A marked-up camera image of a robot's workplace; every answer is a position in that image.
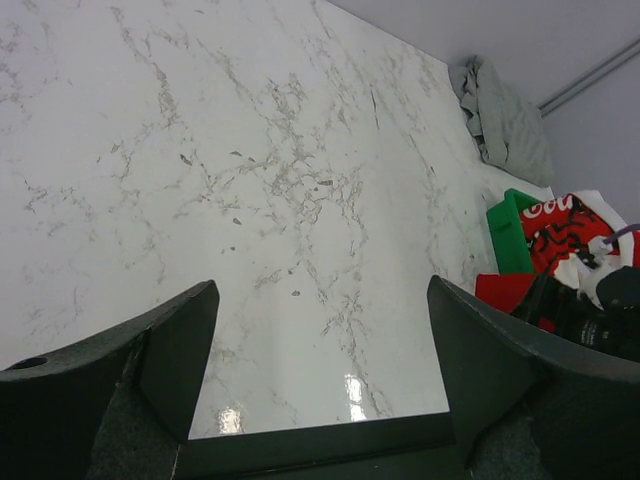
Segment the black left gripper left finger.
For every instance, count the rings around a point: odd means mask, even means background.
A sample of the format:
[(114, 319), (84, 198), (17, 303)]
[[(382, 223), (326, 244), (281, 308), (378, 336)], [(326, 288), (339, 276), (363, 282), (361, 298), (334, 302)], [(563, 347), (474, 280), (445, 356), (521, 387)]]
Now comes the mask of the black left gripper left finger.
[(1, 373), (4, 479), (170, 479), (187, 442), (220, 296), (154, 309)]

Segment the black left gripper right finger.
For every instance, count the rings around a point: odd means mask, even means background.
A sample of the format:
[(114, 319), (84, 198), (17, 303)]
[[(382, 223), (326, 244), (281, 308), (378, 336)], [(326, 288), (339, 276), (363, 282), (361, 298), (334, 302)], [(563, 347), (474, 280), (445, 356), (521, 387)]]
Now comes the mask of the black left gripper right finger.
[(528, 400), (531, 438), (553, 478), (638, 478), (638, 363), (546, 333), (439, 276), (427, 303), (464, 459), (481, 434)]

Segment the white red printed t shirt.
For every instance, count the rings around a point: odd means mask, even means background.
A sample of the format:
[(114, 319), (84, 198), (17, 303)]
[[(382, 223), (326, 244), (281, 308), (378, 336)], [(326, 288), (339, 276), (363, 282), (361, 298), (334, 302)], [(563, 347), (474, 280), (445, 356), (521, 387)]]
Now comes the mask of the white red printed t shirt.
[(594, 190), (568, 193), (520, 213), (536, 276), (595, 297), (596, 282), (639, 265), (639, 232)]

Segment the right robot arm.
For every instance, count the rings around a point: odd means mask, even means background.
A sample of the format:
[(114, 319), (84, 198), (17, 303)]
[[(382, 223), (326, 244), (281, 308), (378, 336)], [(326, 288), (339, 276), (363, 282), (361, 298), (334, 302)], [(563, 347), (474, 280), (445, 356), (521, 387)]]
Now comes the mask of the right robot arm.
[(595, 297), (547, 275), (532, 286), (511, 315), (577, 345), (639, 360), (639, 269), (623, 267), (596, 282)]

